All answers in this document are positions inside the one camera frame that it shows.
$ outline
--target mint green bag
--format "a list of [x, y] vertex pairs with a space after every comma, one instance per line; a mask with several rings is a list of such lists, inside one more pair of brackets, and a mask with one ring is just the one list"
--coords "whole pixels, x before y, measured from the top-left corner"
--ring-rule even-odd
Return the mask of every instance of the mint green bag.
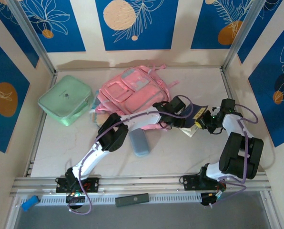
[[91, 88], [71, 75], [64, 76], [38, 100], [38, 105], [50, 117], [71, 125], [93, 102]]

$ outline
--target pink backpack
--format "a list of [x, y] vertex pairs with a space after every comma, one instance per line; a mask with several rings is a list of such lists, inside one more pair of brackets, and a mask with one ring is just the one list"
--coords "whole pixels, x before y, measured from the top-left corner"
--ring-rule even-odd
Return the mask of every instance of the pink backpack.
[[[100, 105], [96, 112], [103, 111], [117, 113], [118, 115], [130, 115], [151, 107], [154, 103], [170, 101], [169, 88], [178, 83], [175, 81], [170, 85], [158, 76], [156, 70], [164, 69], [153, 66], [132, 67], [113, 79], [109, 80], [100, 89], [98, 99]], [[143, 129], [159, 129], [160, 125], [148, 125]]]

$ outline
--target marble surface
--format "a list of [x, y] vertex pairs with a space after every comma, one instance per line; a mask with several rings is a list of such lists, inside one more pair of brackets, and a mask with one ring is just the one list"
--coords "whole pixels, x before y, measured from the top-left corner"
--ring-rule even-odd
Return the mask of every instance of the marble surface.
[[[58, 80], [73, 75], [89, 84], [95, 92], [101, 85], [123, 69], [59, 72]], [[159, 70], [166, 83], [179, 80], [171, 96], [183, 94], [199, 105], [219, 106], [227, 93], [218, 68], [171, 67]], [[91, 123], [88, 112], [70, 126], [62, 126], [46, 118], [32, 177], [58, 177], [76, 165], [88, 152], [98, 128]], [[92, 171], [101, 176], [167, 175], [198, 172], [206, 163], [219, 160], [227, 141], [227, 133], [210, 135], [198, 130], [190, 138], [177, 128], [170, 131], [148, 130], [146, 136], [151, 152], [145, 157], [134, 155], [129, 137], [123, 146], [108, 154]]]

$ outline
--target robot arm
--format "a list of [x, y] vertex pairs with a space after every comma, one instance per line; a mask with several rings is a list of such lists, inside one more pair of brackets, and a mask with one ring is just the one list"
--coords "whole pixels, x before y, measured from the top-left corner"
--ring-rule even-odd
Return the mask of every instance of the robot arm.
[[77, 165], [67, 170], [65, 179], [57, 178], [56, 182], [71, 193], [81, 192], [78, 180], [86, 179], [103, 157], [119, 149], [128, 132], [160, 122], [182, 128], [185, 117], [177, 113], [184, 108], [184, 102], [176, 96], [170, 102], [155, 103], [153, 107], [139, 113], [123, 116], [111, 114], [99, 129], [98, 136], [89, 152]]
[[[121, 144], [125, 136], [128, 132], [133, 131], [135, 129], [139, 129], [143, 126], [149, 125], [149, 124], [156, 124], [159, 123], [161, 119], [161, 115], [159, 113], [149, 114], [149, 115], [142, 115], [138, 116], [139, 114], [143, 113], [150, 113], [150, 112], [158, 112], [158, 109], [155, 107], [151, 107], [145, 111], [131, 114], [131, 115], [123, 115], [118, 116], [117, 114], [112, 114], [109, 119], [103, 124], [101, 129], [99, 130], [99, 135], [102, 134], [105, 130], [107, 130], [111, 125], [114, 123], [124, 121], [124, 123], [119, 126], [119, 130], [115, 131], [109, 136], [103, 136], [103, 139], [99, 139], [95, 144], [93, 144], [90, 151], [87, 153], [89, 154], [91, 151], [93, 151], [92, 154], [84, 161], [83, 166], [81, 168], [81, 179], [85, 179], [88, 177], [89, 173], [93, 170], [93, 168], [99, 163], [99, 161], [108, 155], [110, 152], [115, 151], [116, 147], [112, 144]], [[115, 135], [116, 141], [111, 141], [112, 135]], [[79, 178], [79, 169], [81, 167], [83, 159], [72, 168], [72, 172], [76, 178]]]
[[[60, 183], [59, 180], [62, 180], [62, 178], [56, 179], [56, 182], [71, 193], [80, 192], [78, 179], [87, 178], [104, 156], [119, 149], [128, 132], [160, 122], [182, 128], [185, 119], [176, 114], [184, 108], [185, 104], [178, 97], [175, 97], [169, 103], [156, 103], [153, 107], [139, 113], [125, 116], [118, 116], [116, 113], [110, 115], [99, 129], [96, 141], [90, 151], [77, 165], [67, 170], [66, 182]], [[211, 134], [218, 128], [224, 128], [229, 138], [218, 163], [207, 164], [201, 168], [199, 174], [190, 175], [194, 183], [193, 186], [197, 187], [194, 190], [213, 190], [213, 187], [217, 186], [217, 180], [225, 176], [243, 178], [245, 163], [244, 157], [239, 153], [245, 150], [245, 133], [248, 137], [246, 177], [253, 179], [256, 175], [264, 144], [261, 139], [254, 138], [247, 131], [242, 115], [237, 113], [234, 108], [234, 100], [224, 99], [220, 107], [214, 108], [212, 113], [210, 111], [205, 112], [196, 120], [197, 126], [201, 129], [207, 129]]]
[[212, 165], [207, 164], [201, 168], [197, 175], [198, 179], [195, 179], [199, 183], [198, 187], [206, 188], [208, 186], [211, 189], [213, 184], [217, 184], [217, 180], [224, 177], [244, 179], [255, 177], [264, 143], [247, 130], [243, 123], [243, 116], [235, 111], [235, 100], [222, 100], [220, 107], [213, 108], [212, 113], [205, 112], [196, 120], [196, 124], [201, 129], [208, 129], [211, 134], [217, 128], [223, 128], [229, 136], [219, 162]]

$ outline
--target white enclosure wall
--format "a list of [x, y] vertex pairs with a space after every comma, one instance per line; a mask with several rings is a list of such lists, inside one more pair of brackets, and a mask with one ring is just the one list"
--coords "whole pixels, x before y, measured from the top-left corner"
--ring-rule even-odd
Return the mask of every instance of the white enclosure wall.
[[[39, 124], [41, 109], [37, 105], [37, 100], [49, 87], [52, 75], [47, 71], [41, 60], [38, 61], [35, 68], [32, 66], [25, 53], [21, 50], [1, 21], [0, 47], [3, 50], [1, 52], [4, 52], [15, 64], [16, 67], [14, 67], [14, 69], [17, 70], [18, 68], [28, 81], [28, 83], [26, 83], [28, 85], [26, 96], [21, 96], [20, 90], [22, 87], [20, 85], [14, 86], [17, 90], [18, 106], [16, 107], [15, 105], [16, 112], [13, 117], [3, 113], [0, 107], [0, 133], [3, 132], [7, 135], [11, 135], [10, 139], [6, 139], [8, 141], [6, 149], [2, 150], [2, 147], [0, 148], [0, 228], [4, 228], [12, 201], [10, 189], [13, 185], [14, 178], [21, 177], [24, 174]], [[14, 77], [18, 77], [21, 74], [9, 71], [9, 60], [7, 60], [7, 56], [4, 57], [4, 54], [0, 53], [0, 78], [3, 80], [3, 78], [6, 77], [6, 79], [9, 78], [10, 81], [13, 80], [14, 82], [21, 80], [20, 78], [14, 79]], [[12, 92], [12, 102], [16, 100], [16, 98], [12, 97], [15, 93], [16, 91]], [[8, 100], [0, 97], [0, 103], [3, 101]], [[12, 106], [12, 104], [5, 104], [6, 107], [2, 107], [2, 109], [4, 109], [4, 111], [7, 110], [10, 108], [7, 107], [8, 105]], [[11, 125], [6, 126], [5, 123], [8, 124], [9, 120], [13, 119], [18, 113], [18, 118], [14, 121], [14, 123], [16, 123], [14, 129], [11, 128]], [[0, 135], [1, 142], [4, 141], [4, 138], [7, 137]]]
[[[248, 77], [252, 75], [255, 69], [259, 69], [258, 66], [263, 66], [267, 64], [267, 71], [257, 71], [259, 76], [255, 76], [255, 82], [257, 82], [257, 78], [259, 77], [259, 84], [263, 85], [264, 90], [268, 90], [268, 96], [273, 102], [274, 96], [274, 85], [271, 88], [266, 87], [266, 82], [270, 80], [271, 75], [270, 72], [273, 70], [273, 64], [265, 63], [268, 59], [264, 58], [269, 50], [279, 38], [281, 33], [284, 31], [284, 0], [282, 1], [280, 7], [277, 9], [267, 27], [263, 31], [262, 35], [258, 39], [257, 43], [251, 50], [250, 54], [247, 56], [247, 59], [241, 64], [239, 58], [236, 56], [230, 65], [227, 74], [230, 80], [230, 84], [232, 90], [236, 93], [236, 99], [240, 104], [246, 105], [253, 109], [257, 116], [260, 117], [260, 121], [257, 125], [247, 124], [251, 133], [255, 136], [258, 136], [264, 140], [264, 149], [261, 158], [261, 166], [265, 169], [272, 189], [274, 191], [274, 196], [277, 201], [277, 205], [281, 211], [281, 214], [284, 218], [284, 143], [274, 147], [272, 138], [270, 133], [268, 132], [268, 128], [263, 119], [263, 114], [261, 113], [258, 102], [255, 99], [254, 93], [259, 94], [261, 89], [252, 91], [250, 83], [248, 81]], [[279, 53], [281, 53], [283, 46], [278, 47], [275, 45], [274, 49], [278, 49]], [[277, 57], [278, 61], [276, 64], [281, 65], [280, 63], [280, 55]], [[280, 112], [284, 112], [284, 102], [277, 105], [279, 106]], [[243, 110], [243, 114], [245, 117], [253, 118], [253, 116]]]
[[[227, 53], [224, 49], [190, 49], [196, 30], [203, 0], [179, 0], [175, 15], [172, 46], [165, 50], [122, 50], [106, 51], [95, 0], [71, 0], [71, 5], [80, 28], [85, 45], [85, 52], [49, 53], [52, 63], [57, 69], [74, 69], [90, 67], [129, 67], [154, 62], [169, 66], [181, 65], [219, 65], [221, 66]], [[152, 25], [158, 18], [153, 17]], [[157, 34], [147, 35], [149, 42], [156, 39]]]

